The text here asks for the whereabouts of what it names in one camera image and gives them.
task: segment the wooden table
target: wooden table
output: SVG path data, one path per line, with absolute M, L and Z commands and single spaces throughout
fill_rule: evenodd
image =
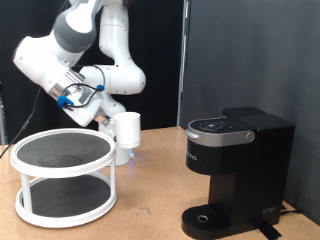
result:
M 181 215 L 187 208 L 207 203 L 210 177 L 186 167 L 186 145 L 187 137 L 179 127 L 142 131 L 134 159 L 117 167 L 118 200 L 113 209 L 94 222 L 69 229 L 38 228 L 17 216 L 14 203 L 20 174 L 6 153 L 0 160 L 0 239 L 190 239 L 181 230 Z M 101 172 L 108 175 L 108 167 Z M 275 228 L 282 240 L 320 239 L 319 226 L 302 214 L 282 216 Z M 224 239 L 266 240 L 259 231 Z

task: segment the black coffee maker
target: black coffee maker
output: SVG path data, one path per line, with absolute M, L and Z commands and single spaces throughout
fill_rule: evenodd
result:
M 182 215 L 183 231 L 195 239 L 279 222 L 294 124 L 256 108 L 223 115 L 192 121 L 186 130 L 188 168 L 211 176 L 208 204 Z

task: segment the white cup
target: white cup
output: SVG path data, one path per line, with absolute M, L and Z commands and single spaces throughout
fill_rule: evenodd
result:
M 135 148 L 140 145 L 140 114 L 123 112 L 114 115 L 117 144 L 121 148 Z

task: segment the cable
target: cable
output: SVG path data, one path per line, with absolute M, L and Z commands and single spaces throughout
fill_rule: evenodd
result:
M 302 212 L 299 211 L 299 210 L 282 211 L 282 212 L 280 213 L 280 216 L 283 216 L 283 215 L 288 214 L 288 213 L 302 213 Z
M 37 94 L 37 97 L 36 97 L 36 100 L 34 101 L 34 105 L 33 105 L 33 111 L 32 113 L 30 114 L 30 116 L 28 117 L 27 121 L 22 125 L 22 128 L 20 129 L 19 133 L 17 134 L 17 136 L 11 141 L 11 143 L 6 147 L 6 149 L 1 153 L 0 155 L 0 159 L 2 158 L 2 156 L 5 154 L 5 152 L 11 147 L 11 145 L 16 141 L 16 139 L 20 136 L 20 134 L 27 128 L 31 118 L 33 117 L 33 114 L 36 110 L 36 106 L 37 106 L 37 101 L 38 101 L 38 98 L 39 98 L 39 94 L 40 94 L 40 91 L 41 91 L 41 87 L 39 88 L 39 91 L 38 91 L 38 94 Z
M 72 105 L 70 105 L 70 104 L 68 104 L 68 103 L 65 103 L 64 106 L 65 106 L 67 109 L 69 109 L 70 111 L 73 111 L 71 108 L 82 108 L 82 107 L 87 106 L 87 105 L 90 103 L 90 101 L 91 101 L 91 99 L 93 98 L 93 96 L 94 96 L 97 92 L 99 92 L 99 90 L 98 90 L 97 88 L 94 88 L 94 87 L 92 87 L 92 86 L 90 86 L 90 85 L 87 85 L 87 84 L 84 84 L 84 83 L 73 83 L 73 84 L 69 85 L 68 87 L 66 87 L 65 89 L 63 89 L 63 91 L 62 91 L 62 93 L 61 93 L 61 96 L 65 94 L 65 92 L 67 91 L 67 89 L 68 89 L 69 87 L 72 87 L 72 86 L 86 86 L 86 87 L 91 88 L 91 89 L 93 89 L 93 90 L 95 90 L 95 91 L 91 94 L 89 100 L 88 100 L 86 103 L 82 104 L 82 105 L 72 106 Z
M 103 71 L 102 71 L 102 69 L 101 69 L 100 67 L 95 66 L 95 65 L 94 65 L 94 66 L 75 65 L 74 67 L 95 67 L 95 68 L 97 68 L 97 69 L 102 73 L 102 77 L 103 77 L 103 87 L 105 87 L 106 78 L 105 78 L 105 75 L 104 75 L 104 73 L 103 73 Z M 63 95 L 65 94 L 65 92 L 67 91 L 67 89 L 68 89 L 69 87 L 72 87 L 72 86 L 85 86 L 85 87 L 91 88 L 91 89 L 93 89 L 93 90 L 95 90 L 95 91 L 91 94 L 91 96 L 90 96 L 90 98 L 88 99 L 88 101 L 87 101 L 86 103 L 82 104 L 82 105 L 72 106 L 72 105 L 70 105 L 70 104 L 68 104 L 68 103 L 65 103 L 64 106 L 65 106 L 68 110 L 70 110 L 70 111 L 73 111 L 72 108 L 82 108 L 82 107 L 87 106 L 87 105 L 90 103 L 90 101 L 91 101 L 91 99 L 93 98 L 93 96 L 94 96 L 97 92 L 99 92 L 99 90 L 98 90 L 97 88 L 94 88 L 94 87 L 92 87 L 92 86 L 90 86 L 90 85 L 87 85 L 87 84 L 84 84 L 84 83 L 73 83 L 73 84 L 69 85 L 68 87 L 66 87 L 65 89 L 63 89 L 63 91 L 62 91 L 62 93 L 61 93 L 61 96 L 63 96 Z
M 102 69 L 96 65 L 92 65 L 92 66 L 86 66 L 86 65 L 74 65 L 74 67 L 95 67 L 97 68 L 101 73 L 102 73 L 102 77 L 103 77 L 103 86 L 106 86 L 106 77 L 104 75 L 104 72 L 102 71 Z

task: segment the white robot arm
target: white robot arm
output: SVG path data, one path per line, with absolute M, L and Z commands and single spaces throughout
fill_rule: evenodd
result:
M 111 94 L 136 94 L 145 86 L 145 75 L 128 50 L 127 6 L 131 2 L 70 0 L 72 7 L 57 17 L 50 35 L 26 37 L 13 55 L 16 66 L 81 126 L 93 119 L 107 125 L 106 116 L 125 111 Z M 94 17 L 102 6 L 100 48 L 115 65 L 85 67 L 78 74 L 71 67 L 95 40 Z

